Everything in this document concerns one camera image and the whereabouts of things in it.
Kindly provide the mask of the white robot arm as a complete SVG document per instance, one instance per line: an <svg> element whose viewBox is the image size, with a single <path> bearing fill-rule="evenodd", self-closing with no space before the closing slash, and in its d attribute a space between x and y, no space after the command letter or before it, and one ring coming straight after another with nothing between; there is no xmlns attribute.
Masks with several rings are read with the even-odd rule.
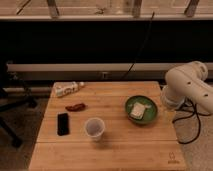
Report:
<svg viewBox="0 0 213 171"><path fill-rule="evenodd" d="M165 74L166 85L161 101L168 109L178 109L186 98L213 114L213 87L205 83L207 66L200 61L189 62L170 69Z"/></svg>

